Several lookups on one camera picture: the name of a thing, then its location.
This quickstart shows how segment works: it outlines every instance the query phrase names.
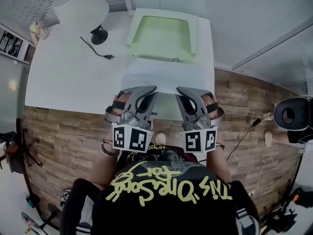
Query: lamp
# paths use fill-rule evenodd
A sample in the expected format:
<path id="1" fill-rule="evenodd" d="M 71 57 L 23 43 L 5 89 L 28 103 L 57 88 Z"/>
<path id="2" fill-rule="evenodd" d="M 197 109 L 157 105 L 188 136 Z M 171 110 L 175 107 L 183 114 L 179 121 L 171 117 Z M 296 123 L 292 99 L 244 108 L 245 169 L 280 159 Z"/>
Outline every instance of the lamp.
<path id="1" fill-rule="evenodd" d="M 109 13 L 105 0 L 54 0 L 52 6 L 60 23 L 74 34 L 90 32 L 94 45 L 106 41 L 108 33 L 101 26 Z"/>

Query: light green tray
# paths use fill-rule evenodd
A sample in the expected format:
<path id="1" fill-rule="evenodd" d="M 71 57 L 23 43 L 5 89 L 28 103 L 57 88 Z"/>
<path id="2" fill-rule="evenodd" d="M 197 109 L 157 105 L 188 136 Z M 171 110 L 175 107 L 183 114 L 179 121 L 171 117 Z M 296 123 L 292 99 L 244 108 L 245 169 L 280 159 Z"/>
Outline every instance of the light green tray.
<path id="1" fill-rule="evenodd" d="M 137 9 L 128 47 L 135 56 L 163 61 L 178 58 L 180 62 L 190 63 L 196 54 L 196 33 L 196 16 L 174 11 Z"/>

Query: white table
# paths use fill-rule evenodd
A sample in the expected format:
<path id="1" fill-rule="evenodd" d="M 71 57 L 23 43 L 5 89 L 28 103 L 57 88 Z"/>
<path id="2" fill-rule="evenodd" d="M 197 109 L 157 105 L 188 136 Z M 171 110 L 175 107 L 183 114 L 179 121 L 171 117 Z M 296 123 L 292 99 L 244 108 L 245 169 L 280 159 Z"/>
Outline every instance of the white table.
<path id="1" fill-rule="evenodd" d="M 25 104 L 49 109 L 104 114 L 120 91 L 122 74 L 130 54 L 126 46 L 132 17 L 128 12 L 109 13 L 102 26 L 108 39 L 94 49 L 97 56 L 79 37 L 66 32 L 60 24 L 51 29 L 46 40 L 36 48 L 28 77 Z M 90 43 L 91 34 L 83 38 Z M 214 59 L 211 27 L 208 19 L 198 18 L 198 49 L 195 62 L 207 76 L 207 87 L 214 93 Z M 162 101 L 172 100 L 163 95 Z M 157 118 L 181 120 L 178 106 L 170 114 L 158 113 Z"/>

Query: wooden floor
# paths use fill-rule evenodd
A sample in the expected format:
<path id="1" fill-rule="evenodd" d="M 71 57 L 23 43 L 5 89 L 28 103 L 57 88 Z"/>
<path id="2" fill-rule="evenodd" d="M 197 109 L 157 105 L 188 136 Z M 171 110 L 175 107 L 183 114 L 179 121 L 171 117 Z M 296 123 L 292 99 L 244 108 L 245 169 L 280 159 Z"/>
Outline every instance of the wooden floor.
<path id="1" fill-rule="evenodd" d="M 295 95 L 264 81 L 223 70 L 215 70 L 215 94 L 226 112 L 219 131 L 227 155 L 256 118 L 271 112 L 273 103 Z M 28 167 L 27 173 L 33 191 L 41 199 L 40 207 L 48 216 L 47 204 L 60 207 L 59 196 L 63 189 L 70 188 L 75 179 L 86 177 L 110 125 L 104 122 L 103 115 L 25 107 L 22 126 L 29 130 L 28 140 L 40 139 L 32 153 L 44 166 Z M 279 200 L 278 192 L 284 192 L 292 181 L 300 157 L 299 149 L 295 147 L 278 143 L 271 149 L 265 147 L 265 130 L 275 128 L 273 121 L 262 121 L 251 128 L 228 161 L 233 179 L 240 180 L 246 190 L 251 190 L 257 187 L 266 158 L 272 157 L 276 164 L 285 158 L 279 166 L 268 160 L 263 169 L 260 185 L 253 196 L 261 216 L 264 208 L 270 208 Z M 164 132 L 171 143 L 180 145 L 180 122 L 154 121 L 154 130 Z"/>

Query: white shoe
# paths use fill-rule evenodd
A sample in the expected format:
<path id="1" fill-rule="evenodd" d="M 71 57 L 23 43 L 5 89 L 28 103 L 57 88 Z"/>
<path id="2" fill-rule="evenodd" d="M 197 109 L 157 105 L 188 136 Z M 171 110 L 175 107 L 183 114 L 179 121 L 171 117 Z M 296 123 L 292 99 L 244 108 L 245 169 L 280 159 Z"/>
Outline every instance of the white shoe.
<path id="1" fill-rule="evenodd" d="M 265 133 L 264 133 L 264 139 L 265 139 L 265 146 L 267 147 L 267 148 L 270 148 L 271 146 L 272 146 L 272 141 L 273 141 L 273 139 L 272 139 L 272 132 L 271 131 L 266 131 Z"/>
<path id="2" fill-rule="evenodd" d="M 267 112 L 262 115 L 262 120 L 264 121 L 272 121 L 274 119 L 273 112 Z"/>
<path id="3" fill-rule="evenodd" d="M 156 135 L 156 143 L 166 144 L 166 136 L 163 132 Z"/>

